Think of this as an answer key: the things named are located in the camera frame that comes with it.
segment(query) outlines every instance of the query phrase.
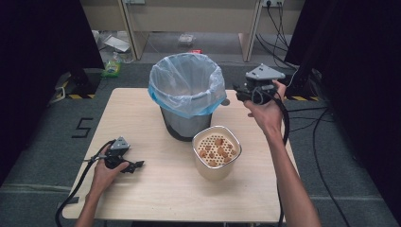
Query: controller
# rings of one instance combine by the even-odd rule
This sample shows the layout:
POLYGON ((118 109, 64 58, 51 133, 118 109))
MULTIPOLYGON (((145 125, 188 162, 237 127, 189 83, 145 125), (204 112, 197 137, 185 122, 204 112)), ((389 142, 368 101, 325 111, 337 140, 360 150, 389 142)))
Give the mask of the controller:
POLYGON ((273 83, 274 79, 284 79, 286 75, 280 73, 264 64, 260 64, 251 72, 246 73, 245 87, 233 84, 236 91, 236 98, 239 101, 251 100, 254 104, 263 105, 271 100, 277 93, 277 86, 273 83))
POLYGON ((129 162, 130 165, 124 168, 121 172, 126 173, 130 172, 133 173, 136 168, 142 167, 145 161, 141 162, 130 162, 123 158, 124 154, 130 148, 130 145, 127 141, 122 137, 118 137, 115 142, 110 146, 108 150, 106 150, 104 161, 107 168, 116 168, 118 165, 124 162, 129 162))

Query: plastic bag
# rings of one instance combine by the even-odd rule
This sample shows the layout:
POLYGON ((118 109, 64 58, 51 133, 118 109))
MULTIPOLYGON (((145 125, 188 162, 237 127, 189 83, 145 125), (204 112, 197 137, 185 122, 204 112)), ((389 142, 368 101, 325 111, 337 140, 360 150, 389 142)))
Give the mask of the plastic bag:
POLYGON ((221 68, 206 55, 192 53, 153 65, 148 93, 161 107, 185 118, 211 114, 227 97, 221 68))

